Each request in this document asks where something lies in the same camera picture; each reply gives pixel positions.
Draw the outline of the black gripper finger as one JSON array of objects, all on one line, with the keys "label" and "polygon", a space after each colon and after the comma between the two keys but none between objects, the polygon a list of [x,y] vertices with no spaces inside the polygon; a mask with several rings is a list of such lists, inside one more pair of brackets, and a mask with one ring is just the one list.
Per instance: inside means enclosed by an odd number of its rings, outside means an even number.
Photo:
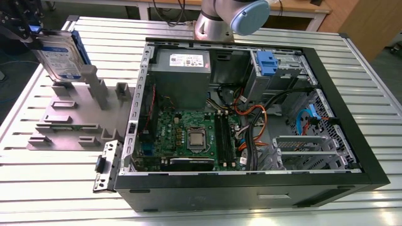
[{"label": "black gripper finger", "polygon": [[12,17],[0,18],[2,35],[12,40],[19,40],[34,50],[40,50],[43,48],[43,44],[36,37],[42,28],[43,23],[38,19],[24,21],[23,19]]}]

